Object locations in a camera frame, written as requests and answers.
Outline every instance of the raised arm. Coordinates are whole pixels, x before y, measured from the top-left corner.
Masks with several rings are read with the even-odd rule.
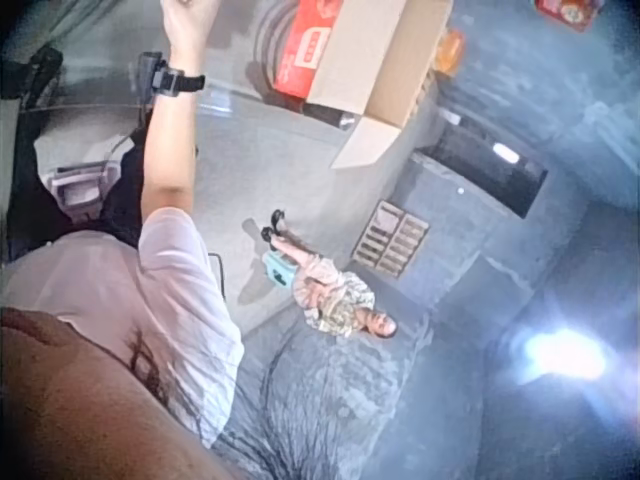
[[[171,44],[169,66],[202,74],[207,37],[220,0],[161,0]],[[144,152],[142,218],[162,207],[191,213],[195,181],[196,97],[158,95]]]

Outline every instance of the orange package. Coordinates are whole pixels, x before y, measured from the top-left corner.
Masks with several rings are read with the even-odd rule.
[[[275,89],[306,99],[327,46],[342,0],[300,0],[284,48]]]

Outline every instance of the bright light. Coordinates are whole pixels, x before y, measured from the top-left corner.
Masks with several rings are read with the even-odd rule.
[[[506,162],[509,162],[509,163],[511,163],[513,165],[515,165],[516,163],[518,163],[520,161],[520,155],[518,155],[516,152],[511,150],[509,147],[507,147],[506,145],[503,145],[501,143],[496,143],[493,146],[493,151],[496,153],[496,155],[499,155],[500,157],[502,157],[503,160],[505,160]]]
[[[558,373],[595,380],[606,367],[600,346],[571,330],[536,335],[527,342],[525,349],[542,374]]]

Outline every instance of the hand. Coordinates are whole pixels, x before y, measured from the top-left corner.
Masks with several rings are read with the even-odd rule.
[[[164,29],[171,44],[170,66],[199,75],[220,0],[161,0]]]

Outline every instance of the dark hair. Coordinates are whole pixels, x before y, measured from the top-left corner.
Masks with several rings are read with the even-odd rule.
[[[280,345],[263,375],[244,368],[238,378],[233,414],[227,427],[212,446],[227,463],[241,469],[250,478],[269,480],[331,480],[339,478],[337,423],[331,415],[321,415],[323,399],[331,383],[328,371],[320,379],[318,392],[292,388],[279,382],[278,373],[290,351],[296,335],[290,334]],[[163,383],[151,349],[142,334],[137,333],[131,348],[129,368],[158,401],[171,411],[169,396],[173,396],[196,419],[199,429],[205,419],[196,417],[194,402],[183,390]],[[146,372],[140,367],[147,364]]]

